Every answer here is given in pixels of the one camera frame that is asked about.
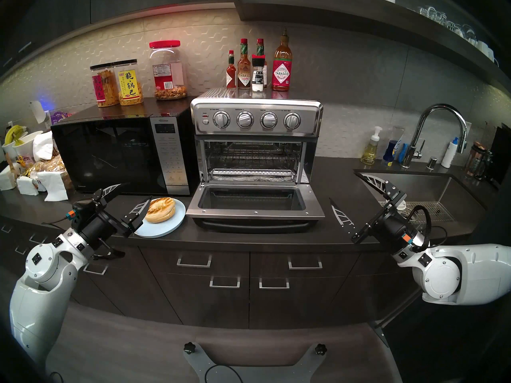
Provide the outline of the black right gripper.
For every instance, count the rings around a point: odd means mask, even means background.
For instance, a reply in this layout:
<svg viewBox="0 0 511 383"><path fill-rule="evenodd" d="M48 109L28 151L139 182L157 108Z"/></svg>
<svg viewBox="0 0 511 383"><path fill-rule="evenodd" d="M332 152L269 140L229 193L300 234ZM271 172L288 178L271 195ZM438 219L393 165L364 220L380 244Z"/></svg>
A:
<svg viewBox="0 0 511 383"><path fill-rule="evenodd" d="M412 253L423 252L424 238L419 245L419 231L395 207L405 200L407 194L389 180L366 173L357 173L357 177L382 195L387 202L361 230L356 232L352 220L330 198L331 209L343 233L351 238L354 244L361 243L372 236L391 255L400 254L405 249L409 249Z"/></svg>

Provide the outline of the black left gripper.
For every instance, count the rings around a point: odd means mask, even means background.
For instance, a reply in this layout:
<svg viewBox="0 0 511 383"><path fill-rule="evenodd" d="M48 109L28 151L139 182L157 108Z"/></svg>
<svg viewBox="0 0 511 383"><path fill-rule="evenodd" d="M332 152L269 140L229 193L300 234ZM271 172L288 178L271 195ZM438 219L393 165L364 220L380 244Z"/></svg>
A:
<svg viewBox="0 0 511 383"><path fill-rule="evenodd" d="M118 233L129 237L143 224L151 204L151 200L143 200L135 205L121 222L109 214L105 208L107 204L122 193L122 185L115 184L94 193L94 200L79 200L72 204L75 216L72 218L72 229L93 250L114 234Z"/></svg>

